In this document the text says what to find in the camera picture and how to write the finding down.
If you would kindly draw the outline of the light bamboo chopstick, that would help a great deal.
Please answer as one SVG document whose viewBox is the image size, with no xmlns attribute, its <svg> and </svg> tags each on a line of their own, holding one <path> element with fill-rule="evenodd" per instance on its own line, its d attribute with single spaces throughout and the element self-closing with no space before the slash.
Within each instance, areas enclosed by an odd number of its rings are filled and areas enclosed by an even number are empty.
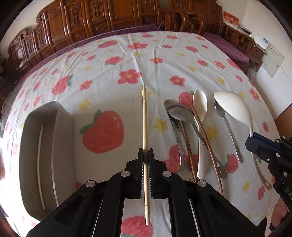
<svg viewBox="0 0 292 237">
<path fill-rule="evenodd" d="M 150 178 L 147 148 L 147 89 L 142 85 L 142 106 L 143 106 L 143 191 L 145 201 L 145 224 L 150 225 Z"/>
</svg>

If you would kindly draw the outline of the cream plastic ladle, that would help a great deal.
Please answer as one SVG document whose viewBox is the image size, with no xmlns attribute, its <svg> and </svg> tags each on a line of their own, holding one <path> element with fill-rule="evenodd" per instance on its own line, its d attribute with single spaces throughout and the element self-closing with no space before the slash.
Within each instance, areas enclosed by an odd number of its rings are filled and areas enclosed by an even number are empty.
<svg viewBox="0 0 292 237">
<path fill-rule="evenodd" d="M 226 123 L 229 134 L 231 136 L 231 140 L 235 148 L 236 155 L 238 157 L 238 161 L 240 163 L 243 163 L 238 143 L 236 142 L 234 135 L 231 131 L 231 128 L 225 119 L 225 114 L 228 113 L 234 119 L 247 125 L 251 137 L 253 135 L 253 124 L 250 109 L 248 108 L 244 99 L 242 99 L 238 94 L 235 94 L 234 92 L 216 91 L 214 92 L 213 96 L 215 99 L 216 112 L 219 114 L 219 116 L 221 116 L 221 118 Z"/>
</svg>

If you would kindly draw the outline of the steel spoon on right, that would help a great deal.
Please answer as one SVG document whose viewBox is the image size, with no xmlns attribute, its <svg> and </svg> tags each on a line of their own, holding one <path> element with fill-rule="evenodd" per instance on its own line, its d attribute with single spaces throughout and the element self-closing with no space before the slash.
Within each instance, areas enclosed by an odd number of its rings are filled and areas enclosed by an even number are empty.
<svg viewBox="0 0 292 237">
<path fill-rule="evenodd" d="M 236 142 L 236 140 L 234 138 L 234 135 L 233 135 L 233 133 L 231 131 L 231 127 L 230 127 L 228 121 L 225 118 L 226 111 L 218 104 L 218 102 L 216 100 L 215 100 L 214 107 L 215 107 L 215 110 L 218 113 L 218 115 L 223 119 L 223 121 L 226 124 L 226 127 L 227 127 L 228 133 L 229 133 L 229 135 L 231 137 L 231 141 L 232 141 L 232 144 L 233 144 L 233 147 L 234 147 L 234 150 L 235 150 L 236 157 L 237 157 L 238 161 L 240 163 L 243 163 L 243 158 L 241 156 L 241 152 L 240 152 L 240 149 L 238 147 L 238 143 Z"/>
</svg>

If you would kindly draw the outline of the steel fork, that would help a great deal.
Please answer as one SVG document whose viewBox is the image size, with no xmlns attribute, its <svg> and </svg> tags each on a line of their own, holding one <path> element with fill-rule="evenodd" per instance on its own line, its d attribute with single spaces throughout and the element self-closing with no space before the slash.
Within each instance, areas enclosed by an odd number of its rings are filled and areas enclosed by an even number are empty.
<svg viewBox="0 0 292 237">
<path fill-rule="evenodd" d="M 168 106 L 170 104 L 172 104 L 173 101 L 172 100 L 165 100 L 164 101 L 164 108 L 166 109 L 166 112 L 167 112 L 167 115 L 169 117 L 169 120 L 171 122 L 171 125 L 172 125 L 172 128 L 173 128 L 173 131 L 174 131 L 174 135 L 175 135 L 175 138 L 176 138 L 176 142 L 177 142 L 177 147 L 178 147 L 178 154 L 179 154 L 179 168 L 177 171 L 179 170 L 182 170 L 184 167 L 185 167 L 185 159 L 184 159 L 184 147 L 183 147 L 183 143 L 182 143 L 182 140 L 181 140 L 181 135 L 180 135 L 180 126 L 179 126 L 179 122 L 173 118 L 171 116 L 171 114 L 169 114 L 168 112 Z"/>
</svg>

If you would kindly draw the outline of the steel rectangular utensil tray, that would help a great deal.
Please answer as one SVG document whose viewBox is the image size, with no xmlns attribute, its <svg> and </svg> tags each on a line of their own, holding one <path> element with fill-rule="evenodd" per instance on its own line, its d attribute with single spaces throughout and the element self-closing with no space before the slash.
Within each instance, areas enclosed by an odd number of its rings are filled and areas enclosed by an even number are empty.
<svg viewBox="0 0 292 237">
<path fill-rule="evenodd" d="M 57 100 L 30 112 L 25 120 L 19 179 L 24 207 L 39 221 L 77 190 L 74 119 Z"/>
</svg>

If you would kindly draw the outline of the floral strawberry tablecloth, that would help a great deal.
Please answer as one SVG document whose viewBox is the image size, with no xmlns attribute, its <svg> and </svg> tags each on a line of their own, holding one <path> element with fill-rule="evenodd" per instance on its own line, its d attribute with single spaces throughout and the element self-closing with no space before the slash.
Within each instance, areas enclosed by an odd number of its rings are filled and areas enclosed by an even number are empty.
<svg viewBox="0 0 292 237">
<path fill-rule="evenodd" d="M 228 117 L 243 163 L 237 163 L 213 94 L 231 91 L 245 100 L 253 129 L 270 139 L 279 133 L 260 92 L 238 66 L 205 38 L 189 33 L 142 32 L 94 40 L 50 60 L 25 78 L 9 111 L 1 149 L 1 206 L 20 236 L 37 225 L 26 211 L 19 182 L 21 137 L 27 116 L 58 101 L 75 122 L 74 187 L 101 182 L 124 169 L 142 146 L 142 87 L 147 88 L 148 141 L 155 158 L 172 171 L 179 166 L 174 132 L 164 109 L 167 99 L 187 104 L 203 91 L 208 109 L 203 126 L 215 155 L 227 169 L 224 196 L 254 224 L 273 209 L 279 196 L 259 181 L 245 149 L 249 128 Z"/>
</svg>

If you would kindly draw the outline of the red calendar card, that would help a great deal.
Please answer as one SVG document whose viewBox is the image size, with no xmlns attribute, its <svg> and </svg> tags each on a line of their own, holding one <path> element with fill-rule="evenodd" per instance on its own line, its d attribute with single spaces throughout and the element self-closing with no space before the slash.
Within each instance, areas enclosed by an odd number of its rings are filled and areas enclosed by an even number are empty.
<svg viewBox="0 0 292 237">
<path fill-rule="evenodd" d="M 232 15 L 231 13 L 228 13 L 227 11 L 223 12 L 223 21 L 227 25 L 233 28 L 238 28 L 239 26 L 239 19 L 238 17 Z"/>
</svg>

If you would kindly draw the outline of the carved wooden bench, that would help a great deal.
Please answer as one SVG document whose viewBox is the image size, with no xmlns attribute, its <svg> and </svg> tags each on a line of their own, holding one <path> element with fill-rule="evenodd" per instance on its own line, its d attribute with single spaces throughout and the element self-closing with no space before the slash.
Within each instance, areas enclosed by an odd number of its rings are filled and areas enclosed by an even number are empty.
<svg viewBox="0 0 292 237">
<path fill-rule="evenodd" d="M 53 1 L 38 13 L 35 27 L 22 29 L 10 42 L 3 68 L 16 82 L 78 41 L 124 28 L 159 25 L 158 8 L 158 1 Z"/>
</svg>

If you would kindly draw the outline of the white wall electrical panel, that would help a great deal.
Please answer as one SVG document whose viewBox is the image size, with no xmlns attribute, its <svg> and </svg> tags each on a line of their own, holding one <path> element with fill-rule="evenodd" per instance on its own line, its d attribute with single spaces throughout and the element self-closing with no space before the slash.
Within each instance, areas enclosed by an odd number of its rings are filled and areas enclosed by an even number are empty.
<svg viewBox="0 0 292 237">
<path fill-rule="evenodd" d="M 269 43 L 266 51 L 267 55 L 264 55 L 262 58 L 262 67 L 266 70 L 269 76 L 273 78 L 281 67 L 285 57 L 271 43 Z"/>
</svg>

